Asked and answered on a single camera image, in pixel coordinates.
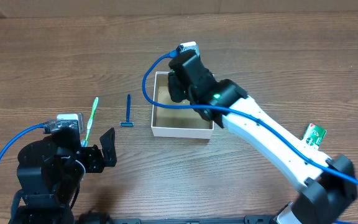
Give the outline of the green toothbrush with cap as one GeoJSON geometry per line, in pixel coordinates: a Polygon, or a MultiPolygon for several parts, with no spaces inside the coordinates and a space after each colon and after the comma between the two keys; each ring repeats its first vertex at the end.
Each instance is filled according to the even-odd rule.
{"type": "Polygon", "coordinates": [[[89,140],[89,137],[90,137],[90,132],[91,132],[91,128],[92,128],[92,125],[93,125],[94,115],[95,115],[96,109],[98,107],[98,103],[99,103],[99,98],[96,97],[94,99],[94,101],[93,101],[93,105],[92,105],[92,109],[91,109],[91,115],[89,117],[89,120],[88,120],[88,123],[87,123],[87,126],[86,126],[86,136],[81,141],[81,145],[83,147],[88,146],[88,140],[89,140]]]}

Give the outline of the blue disposable razor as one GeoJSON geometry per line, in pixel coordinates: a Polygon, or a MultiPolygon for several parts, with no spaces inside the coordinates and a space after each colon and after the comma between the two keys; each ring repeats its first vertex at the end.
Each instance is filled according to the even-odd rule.
{"type": "Polygon", "coordinates": [[[126,120],[120,122],[122,127],[133,127],[134,123],[131,121],[131,95],[127,95],[126,103],[126,120]]]}

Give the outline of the green soap packet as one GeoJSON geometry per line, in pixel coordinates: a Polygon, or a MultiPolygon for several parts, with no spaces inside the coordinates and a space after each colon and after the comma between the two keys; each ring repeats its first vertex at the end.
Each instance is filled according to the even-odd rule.
{"type": "Polygon", "coordinates": [[[303,135],[302,141],[314,149],[319,149],[327,131],[319,126],[310,123],[303,135]]]}

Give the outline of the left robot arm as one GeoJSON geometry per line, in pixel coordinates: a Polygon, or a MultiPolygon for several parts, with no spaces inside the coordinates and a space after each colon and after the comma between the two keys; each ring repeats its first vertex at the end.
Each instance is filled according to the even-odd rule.
{"type": "Polygon", "coordinates": [[[75,223],[70,202],[82,178],[105,166],[101,150],[83,147],[70,128],[26,145],[17,158],[21,189],[12,202],[10,223],[75,223]]]}

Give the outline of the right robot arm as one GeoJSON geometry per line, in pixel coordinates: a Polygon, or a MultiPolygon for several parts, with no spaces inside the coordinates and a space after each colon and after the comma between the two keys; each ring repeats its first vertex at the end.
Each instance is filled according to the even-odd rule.
{"type": "Polygon", "coordinates": [[[346,156],[332,159],[308,146],[269,117],[247,92],[232,80],[217,81],[195,49],[173,50],[146,71],[147,78],[164,59],[173,105],[145,99],[168,110],[195,110],[204,120],[241,137],[268,159],[299,193],[270,223],[334,223],[357,199],[358,180],[346,156]]]}

